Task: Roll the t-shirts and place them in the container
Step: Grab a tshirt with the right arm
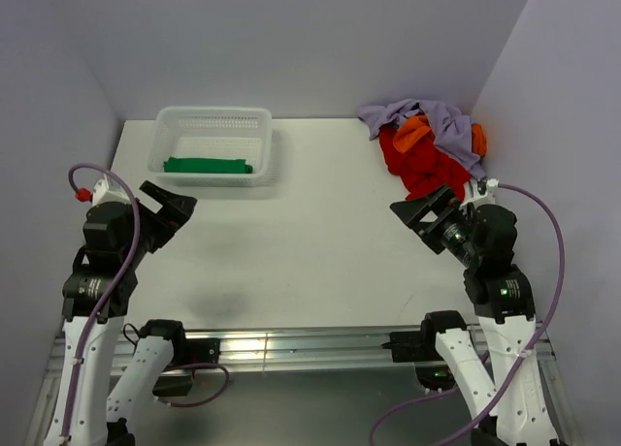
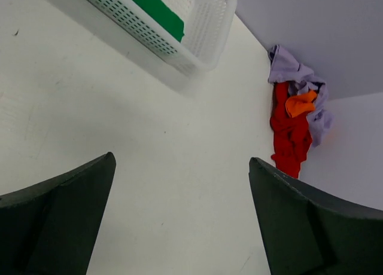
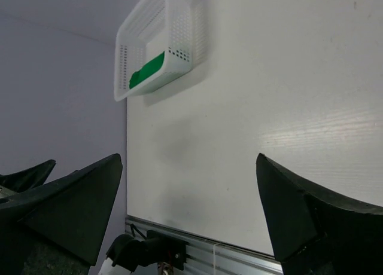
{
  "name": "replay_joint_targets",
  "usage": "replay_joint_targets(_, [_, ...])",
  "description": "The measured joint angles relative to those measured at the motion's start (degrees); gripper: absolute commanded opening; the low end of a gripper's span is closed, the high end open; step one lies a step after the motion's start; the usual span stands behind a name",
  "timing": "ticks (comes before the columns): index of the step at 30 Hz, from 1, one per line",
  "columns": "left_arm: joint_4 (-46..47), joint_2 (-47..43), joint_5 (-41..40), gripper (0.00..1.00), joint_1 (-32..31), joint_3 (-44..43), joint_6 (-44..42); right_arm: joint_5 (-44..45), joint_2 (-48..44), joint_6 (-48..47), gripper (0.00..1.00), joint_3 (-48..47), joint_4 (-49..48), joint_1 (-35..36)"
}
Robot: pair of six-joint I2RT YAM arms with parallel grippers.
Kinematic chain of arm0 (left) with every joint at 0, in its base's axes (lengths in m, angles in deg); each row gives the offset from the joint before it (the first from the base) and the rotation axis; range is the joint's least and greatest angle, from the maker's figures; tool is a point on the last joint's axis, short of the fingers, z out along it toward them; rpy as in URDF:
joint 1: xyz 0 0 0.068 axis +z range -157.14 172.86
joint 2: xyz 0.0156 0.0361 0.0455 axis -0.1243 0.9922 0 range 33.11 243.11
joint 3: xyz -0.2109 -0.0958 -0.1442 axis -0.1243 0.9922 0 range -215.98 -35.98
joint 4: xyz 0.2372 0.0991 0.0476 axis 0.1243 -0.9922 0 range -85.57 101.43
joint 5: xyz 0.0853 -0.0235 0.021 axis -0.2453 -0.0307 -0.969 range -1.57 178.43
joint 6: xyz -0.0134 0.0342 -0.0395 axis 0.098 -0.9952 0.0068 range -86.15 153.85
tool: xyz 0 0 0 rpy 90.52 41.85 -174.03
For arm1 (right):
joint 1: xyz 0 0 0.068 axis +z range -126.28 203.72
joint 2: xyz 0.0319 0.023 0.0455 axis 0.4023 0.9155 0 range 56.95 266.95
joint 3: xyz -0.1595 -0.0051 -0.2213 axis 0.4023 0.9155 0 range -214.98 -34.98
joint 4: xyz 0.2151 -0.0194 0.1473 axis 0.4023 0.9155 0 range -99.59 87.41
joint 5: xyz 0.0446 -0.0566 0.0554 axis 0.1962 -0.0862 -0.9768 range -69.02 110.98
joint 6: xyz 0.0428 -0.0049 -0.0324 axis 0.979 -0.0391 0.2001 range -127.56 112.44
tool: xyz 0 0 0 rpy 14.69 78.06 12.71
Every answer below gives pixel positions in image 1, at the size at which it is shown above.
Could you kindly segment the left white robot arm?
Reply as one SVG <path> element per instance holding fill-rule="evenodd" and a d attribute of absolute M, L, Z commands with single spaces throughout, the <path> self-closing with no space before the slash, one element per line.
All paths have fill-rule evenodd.
<path fill-rule="evenodd" d="M 47 445 L 136 444 L 137 417 L 153 400 L 160 376 L 188 358 L 182 322 L 149 320 L 138 331 L 126 369 L 110 383 L 117 339 L 138 285 L 137 267 L 174 237 L 198 203 L 150 181 L 140 189 L 159 210 L 144 206 L 109 175 L 76 192 L 90 208 L 84 244 L 62 289 L 64 362 Z"/>

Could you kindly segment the red t-shirt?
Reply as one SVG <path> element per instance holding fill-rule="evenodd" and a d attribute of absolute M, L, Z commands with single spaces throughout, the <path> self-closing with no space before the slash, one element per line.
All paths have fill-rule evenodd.
<path fill-rule="evenodd" d="M 407 153 L 399 153 L 392 142 L 396 132 L 395 128 L 384 125 L 378 134 L 379 146 L 388 172 L 399 177 L 408 190 L 407 200 L 421 199 L 448 185 L 454 196 L 463 201 L 464 185 L 471 180 L 470 173 L 431 142 L 420 141 Z"/>

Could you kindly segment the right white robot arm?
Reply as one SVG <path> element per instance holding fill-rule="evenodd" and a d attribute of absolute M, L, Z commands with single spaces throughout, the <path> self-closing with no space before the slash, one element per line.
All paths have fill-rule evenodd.
<path fill-rule="evenodd" d="M 429 312 L 413 332 L 390 334 L 384 348 L 395 363 L 440 360 L 442 374 L 421 376 L 432 399 L 452 383 L 471 421 L 442 440 L 467 436 L 473 445 L 559 445 L 543 394 L 536 345 L 557 303 L 543 321 L 536 316 L 532 286 L 514 264 L 517 218 L 498 205 L 496 179 L 469 182 L 459 200 L 444 185 L 426 197 L 391 205 L 397 217 L 434 253 L 450 252 L 464 267 L 465 292 L 486 341 L 479 356 L 469 328 L 456 310 Z"/>

